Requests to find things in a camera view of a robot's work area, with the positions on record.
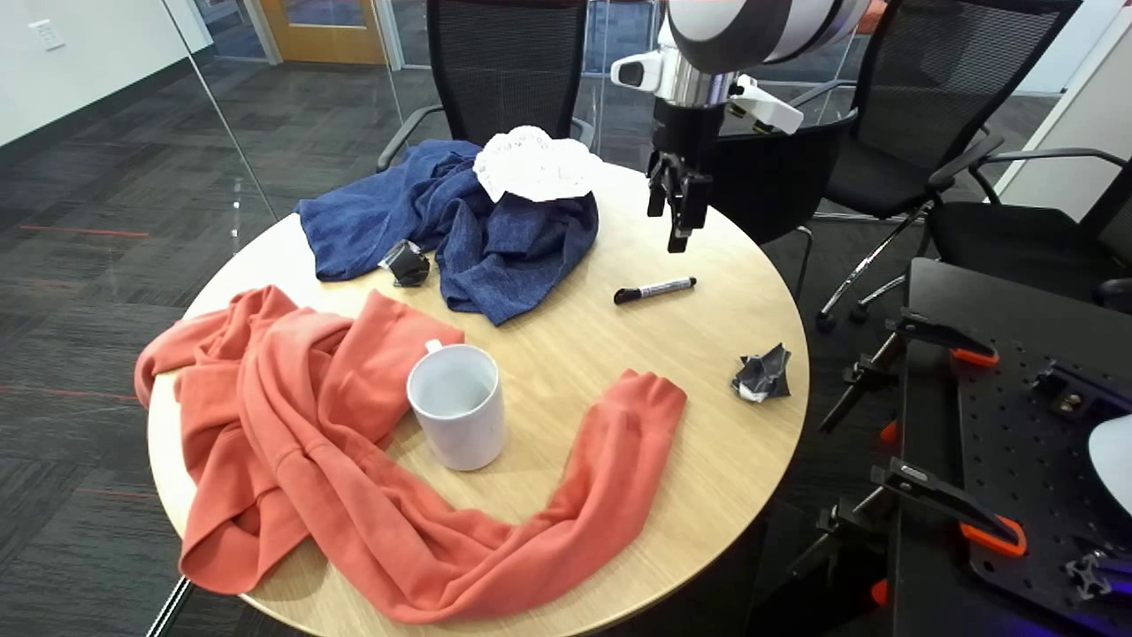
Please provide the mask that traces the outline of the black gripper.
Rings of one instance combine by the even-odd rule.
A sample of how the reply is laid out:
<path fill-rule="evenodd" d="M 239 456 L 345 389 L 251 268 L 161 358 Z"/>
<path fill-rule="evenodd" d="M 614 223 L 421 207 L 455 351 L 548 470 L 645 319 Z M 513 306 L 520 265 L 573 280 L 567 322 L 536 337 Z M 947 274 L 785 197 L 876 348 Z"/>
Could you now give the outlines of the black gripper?
<path fill-rule="evenodd" d="M 671 232 L 667 247 L 682 253 L 690 235 L 704 226 L 708 213 L 708 176 L 695 171 L 708 171 L 708 161 L 719 146 L 725 110 L 685 110 L 655 103 L 655 135 L 651 135 L 651 161 L 647 161 L 647 217 L 661 217 L 665 207 L 671 209 Z"/>

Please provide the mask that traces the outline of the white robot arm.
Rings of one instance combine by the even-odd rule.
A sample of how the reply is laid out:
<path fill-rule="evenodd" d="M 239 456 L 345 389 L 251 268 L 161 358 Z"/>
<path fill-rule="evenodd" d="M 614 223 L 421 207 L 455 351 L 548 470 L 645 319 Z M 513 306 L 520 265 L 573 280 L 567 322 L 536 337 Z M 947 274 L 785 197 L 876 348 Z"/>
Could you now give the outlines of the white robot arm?
<path fill-rule="evenodd" d="M 661 77 L 655 84 L 655 156 L 647 213 L 671 217 L 667 247 L 704 226 L 728 107 L 797 135 L 804 112 L 765 91 L 751 68 L 783 64 L 856 33 L 870 0 L 665 0 Z"/>

